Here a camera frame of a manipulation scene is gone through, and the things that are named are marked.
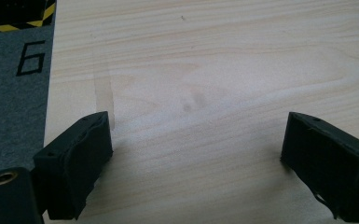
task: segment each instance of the wood grain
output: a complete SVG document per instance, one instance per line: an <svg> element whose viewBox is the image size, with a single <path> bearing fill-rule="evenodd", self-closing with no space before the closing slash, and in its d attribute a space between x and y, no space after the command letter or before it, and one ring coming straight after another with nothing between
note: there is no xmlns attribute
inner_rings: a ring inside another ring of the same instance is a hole
<svg viewBox="0 0 359 224"><path fill-rule="evenodd" d="M279 158L289 111L359 138L359 1L59 1L45 143L102 110L77 223L343 223Z"/></svg>

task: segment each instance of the black and yellow stripe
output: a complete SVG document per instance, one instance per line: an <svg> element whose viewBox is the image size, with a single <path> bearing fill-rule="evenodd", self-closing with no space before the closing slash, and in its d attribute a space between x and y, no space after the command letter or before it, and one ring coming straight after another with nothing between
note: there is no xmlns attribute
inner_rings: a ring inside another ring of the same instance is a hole
<svg viewBox="0 0 359 224"><path fill-rule="evenodd" d="M50 25L53 20L55 7L56 7L56 0L48 0L46 2L43 19L41 21L28 21L26 23L0 25L0 32L16 31L16 30Z"/></svg>

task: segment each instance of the black object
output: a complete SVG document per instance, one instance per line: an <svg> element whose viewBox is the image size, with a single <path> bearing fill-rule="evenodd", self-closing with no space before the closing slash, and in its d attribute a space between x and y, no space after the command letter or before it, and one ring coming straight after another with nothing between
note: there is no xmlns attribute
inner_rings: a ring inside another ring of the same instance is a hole
<svg viewBox="0 0 359 224"><path fill-rule="evenodd" d="M321 119L290 112L281 160L334 218L359 222L359 139Z"/></svg>
<svg viewBox="0 0 359 224"><path fill-rule="evenodd" d="M46 0L0 0L0 25L42 21Z"/></svg>
<svg viewBox="0 0 359 224"><path fill-rule="evenodd" d="M0 224L78 219L103 165L112 157L107 112L77 121L34 156L35 168L0 171Z"/></svg>

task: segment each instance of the wooden table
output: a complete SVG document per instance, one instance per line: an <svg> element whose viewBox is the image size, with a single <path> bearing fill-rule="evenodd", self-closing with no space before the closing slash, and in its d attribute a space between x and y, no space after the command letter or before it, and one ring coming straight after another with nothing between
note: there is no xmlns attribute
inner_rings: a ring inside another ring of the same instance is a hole
<svg viewBox="0 0 359 224"><path fill-rule="evenodd" d="M289 111L359 138L359 1L59 1L46 144L103 110L78 224L343 223L279 158Z"/></svg>

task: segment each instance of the printed number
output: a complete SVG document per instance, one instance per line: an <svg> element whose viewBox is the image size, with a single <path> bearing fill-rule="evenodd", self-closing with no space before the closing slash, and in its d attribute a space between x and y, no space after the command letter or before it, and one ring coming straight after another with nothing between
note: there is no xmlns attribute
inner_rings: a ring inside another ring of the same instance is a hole
<svg viewBox="0 0 359 224"><path fill-rule="evenodd" d="M19 67L17 69L17 77L20 76L24 76L24 75L31 75L33 73L41 73L42 69L43 69L43 61L45 61L45 53L39 53L39 54L32 54L32 55L26 55L27 53L27 49L29 46L32 45L41 45L41 44L45 44L45 40L42 41L36 41L36 42L32 42L32 43L25 43L24 47L22 48L22 54L21 54L21 59L20 59L20 64ZM24 66L24 63L26 60L30 60L33 58L37 58L38 59L38 63L37 63L37 68L34 70L29 70L29 71L22 71L22 68Z"/></svg>

